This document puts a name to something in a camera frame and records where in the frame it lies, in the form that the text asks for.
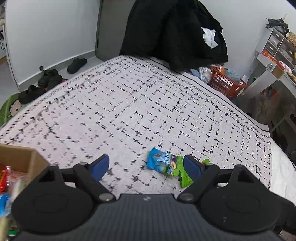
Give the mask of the light green fruit snack pouch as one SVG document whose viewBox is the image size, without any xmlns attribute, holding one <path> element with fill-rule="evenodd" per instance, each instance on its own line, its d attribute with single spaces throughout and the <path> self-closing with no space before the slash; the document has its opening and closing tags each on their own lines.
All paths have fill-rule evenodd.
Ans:
<svg viewBox="0 0 296 241">
<path fill-rule="evenodd" d="M 210 164 L 209 158 L 199 162 L 192 156 L 185 155 L 181 161 L 180 169 L 181 188 L 186 188 L 199 179 L 205 172 L 207 164 Z"/>
</svg>

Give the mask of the blue green snack pouch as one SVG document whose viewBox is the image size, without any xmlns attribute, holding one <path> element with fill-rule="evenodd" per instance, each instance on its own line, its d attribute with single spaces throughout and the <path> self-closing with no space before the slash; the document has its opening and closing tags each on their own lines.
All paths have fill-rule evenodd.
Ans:
<svg viewBox="0 0 296 241">
<path fill-rule="evenodd" d="M 178 177 L 185 173 L 183 159 L 183 156 L 152 148 L 147 154 L 147 168 L 166 176 Z"/>
</svg>

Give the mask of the red chocolate bar wrapper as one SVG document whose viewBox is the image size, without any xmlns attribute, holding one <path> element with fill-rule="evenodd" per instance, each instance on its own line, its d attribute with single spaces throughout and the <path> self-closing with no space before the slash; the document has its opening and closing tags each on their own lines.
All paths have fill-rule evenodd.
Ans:
<svg viewBox="0 0 296 241">
<path fill-rule="evenodd" d="M 11 167 L 10 166 L 1 166 L 0 171 L 0 193 L 4 193 L 7 191 L 10 185 L 10 174 L 11 174 Z"/>
</svg>

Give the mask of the blue candy wrapper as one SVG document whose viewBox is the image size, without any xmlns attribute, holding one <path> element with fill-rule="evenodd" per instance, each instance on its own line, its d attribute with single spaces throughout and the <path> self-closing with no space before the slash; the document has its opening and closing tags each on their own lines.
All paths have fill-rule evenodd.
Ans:
<svg viewBox="0 0 296 241">
<path fill-rule="evenodd" d="M 8 216 L 11 213 L 11 201 L 8 194 L 1 194 L 0 198 L 0 216 Z"/>
</svg>

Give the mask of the brown cardboard box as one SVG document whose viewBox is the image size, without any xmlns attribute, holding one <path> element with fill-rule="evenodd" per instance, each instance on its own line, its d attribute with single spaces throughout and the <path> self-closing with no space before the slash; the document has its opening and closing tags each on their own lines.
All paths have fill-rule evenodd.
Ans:
<svg viewBox="0 0 296 241">
<path fill-rule="evenodd" d="M 14 171 L 27 174 L 27 184 L 49 166 L 49 162 L 33 148 L 1 144 L 0 155 L 1 166 L 10 166 Z"/>
</svg>

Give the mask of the white patterned black-marked blanket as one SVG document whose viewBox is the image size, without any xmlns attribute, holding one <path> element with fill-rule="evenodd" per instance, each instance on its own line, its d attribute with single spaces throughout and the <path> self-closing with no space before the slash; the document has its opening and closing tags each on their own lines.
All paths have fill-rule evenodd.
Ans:
<svg viewBox="0 0 296 241">
<path fill-rule="evenodd" d="M 146 167 L 152 148 L 220 168 L 242 164 L 271 186 L 268 127 L 151 59 L 116 57 L 59 84 L 1 129 L 1 143 L 34 148 L 61 168 L 107 154 L 102 184 L 114 195 L 181 192 L 177 178 Z"/>
</svg>

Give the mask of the red plastic basket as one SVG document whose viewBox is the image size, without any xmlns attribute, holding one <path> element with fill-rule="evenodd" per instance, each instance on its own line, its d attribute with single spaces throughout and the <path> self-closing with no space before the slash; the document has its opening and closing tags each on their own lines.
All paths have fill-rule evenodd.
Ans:
<svg viewBox="0 0 296 241">
<path fill-rule="evenodd" d="M 247 87 L 247 83 L 242 79 L 239 83 L 237 83 L 219 71 L 216 66 L 212 67 L 212 76 L 209 85 L 227 98 L 236 97 L 242 90 L 244 90 L 244 88 Z"/>
</svg>

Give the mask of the green cartoon floor mat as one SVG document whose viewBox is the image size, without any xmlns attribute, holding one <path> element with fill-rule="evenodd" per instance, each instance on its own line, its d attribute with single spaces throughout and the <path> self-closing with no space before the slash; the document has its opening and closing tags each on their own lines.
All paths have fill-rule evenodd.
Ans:
<svg viewBox="0 0 296 241">
<path fill-rule="evenodd" d="M 17 113 L 24 109 L 27 104 L 21 104 L 19 102 L 19 94 L 13 94 L 10 96 L 6 102 L 2 105 L 0 110 L 0 126 L 5 125 L 11 118 L 13 118 Z"/>
</svg>

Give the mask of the black shoes pile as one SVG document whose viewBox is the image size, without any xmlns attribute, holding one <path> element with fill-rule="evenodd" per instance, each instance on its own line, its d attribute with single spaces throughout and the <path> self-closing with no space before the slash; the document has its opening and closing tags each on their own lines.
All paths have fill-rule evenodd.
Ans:
<svg viewBox="0 0 296 241">
<path fill-rule="evenodd" d="M 30 85 L 27 90 L 22 91 L 18 95 L 18 100 L 21 104 L 27 104 L 37 99 L 56 85 L 59 85 L 62 80 L 62 76 L 56 69 L 45 70 L 43 72 L 43 76 L 38 80 L 37 86 Z"/>
</svg>

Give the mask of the black slipper near door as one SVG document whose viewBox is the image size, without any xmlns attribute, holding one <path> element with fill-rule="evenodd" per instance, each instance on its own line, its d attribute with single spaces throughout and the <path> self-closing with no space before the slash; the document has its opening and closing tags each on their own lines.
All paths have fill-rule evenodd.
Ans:
<svg viewBox="0 0 296 241">
<path fill-rule="evenodd" d="M 73 62 L 67 67 L 67 72 L 69 74 L 74 74 L 79 71 L 80 68 L 82 68 L 84 65 L 87 64 L 86 58 L 76 58 L 73 60 Z"/>
</svg>

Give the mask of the black coat over chair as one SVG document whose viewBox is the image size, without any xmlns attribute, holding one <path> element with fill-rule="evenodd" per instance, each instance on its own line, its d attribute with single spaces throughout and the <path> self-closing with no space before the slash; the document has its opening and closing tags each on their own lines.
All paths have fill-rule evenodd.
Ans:
<svg viewBox="0 0 296 241">
<path fill-rule="evenodd" d="M 228 62 L 223 28 L 200 1 L 135 1 L 120 54 L 155 57 L 173 70 Z"/>
</svg>

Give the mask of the grey drawer organizer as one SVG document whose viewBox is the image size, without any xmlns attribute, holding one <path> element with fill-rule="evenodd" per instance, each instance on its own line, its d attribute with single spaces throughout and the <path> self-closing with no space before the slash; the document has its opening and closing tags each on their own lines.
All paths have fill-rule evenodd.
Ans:
<svg viewBox="0 0 296 241">
<path fill-rule="evenodd" d="M 277 61 L 282 61 L 291 70 L 295 68 L 295 46 L 292 45 L 278 30 L 272 28 L 264 44 L 266 51 Z"/>
</svg>

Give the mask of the grey door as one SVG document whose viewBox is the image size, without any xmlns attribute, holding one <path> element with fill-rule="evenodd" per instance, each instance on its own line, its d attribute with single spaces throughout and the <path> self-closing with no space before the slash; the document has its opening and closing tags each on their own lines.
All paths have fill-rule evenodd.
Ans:
<svg viewBox="0 0 296 241">
<path fill-rule="evenodd" d="M 128 15 L 135 0 L 100 2 L 95 55 L 106 61 L 119 55 L 125 36 Z"/>
</svg>

